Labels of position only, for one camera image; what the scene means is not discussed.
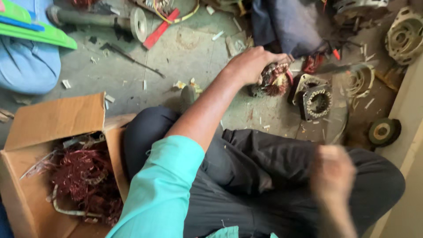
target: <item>blue jeans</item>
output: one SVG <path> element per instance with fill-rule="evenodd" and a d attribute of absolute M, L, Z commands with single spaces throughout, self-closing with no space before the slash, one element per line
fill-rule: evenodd
<path fill-rule="evenodd" d="M 45 9 L 53 0 L 12 0 L 35 12 L 36 20 L 49 23 Z M 23 94 L 45 94 L 56 86 L 60 74 L 58 46 L 0 36 L 0 87 Z"/>

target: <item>blurred hand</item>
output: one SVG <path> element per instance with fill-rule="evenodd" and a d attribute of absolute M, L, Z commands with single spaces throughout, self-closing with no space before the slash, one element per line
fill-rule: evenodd
<path fill-rule="evenodd" d="M 243 85 L 253 84 L 259 83 L 261 72 L 268 64 L 293 61 L 294 58 L 291 55 L 273 54 L 264 50 L 262 46 L 257 46 L 247 48 L 243 53 L 235 56 L 221 73 L 232 80 L 239 80 Z"/>
<path fill-rule="evenodd" d="M 356 168 L 340 146 L 318 146 L 312 165 L 311 190 L 324 205 L 347 205 Z"/>

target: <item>grinding disc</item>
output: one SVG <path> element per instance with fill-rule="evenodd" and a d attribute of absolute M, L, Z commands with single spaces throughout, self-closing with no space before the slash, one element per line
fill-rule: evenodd
<path fill-rule="evenodd" d="M 401 133 L 401 123 L 397 119 L 382 118 L 375 121 L 369 130 L 369 139 L 376 147 L 392 144 Z"/>

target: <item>blue cloth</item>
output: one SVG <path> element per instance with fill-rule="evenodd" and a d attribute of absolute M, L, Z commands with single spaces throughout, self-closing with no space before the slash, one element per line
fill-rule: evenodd
<path fill-rule="evenodd" d="M 49 24 L 45 9 L 53 0 L 12 0 Z M 45 94 L 60 74 L 58 46 L 0 35 L 0 87 L 23 94 Z"/>
<path fill-rule="evenodd" d="M 188 137 L 169 136 L 155 142 L 144 167 L 132 179 L 119 222 L 106 238 L 182 237 L 190 188 L 203 159 L 203 148 Z M 224 227 L 207 238 L 238 238 L 238 227 Z"/>

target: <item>teal shirt sleeve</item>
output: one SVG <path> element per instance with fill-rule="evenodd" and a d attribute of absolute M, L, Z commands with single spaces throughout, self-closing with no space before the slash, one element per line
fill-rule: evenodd
<path fill-rule="evenodd" d="M 119 222 L 106 237 L 182 237 L 190 188 L 203 159 L 203 148 L 188 137 L 155 142 L 132 179 Z"/>

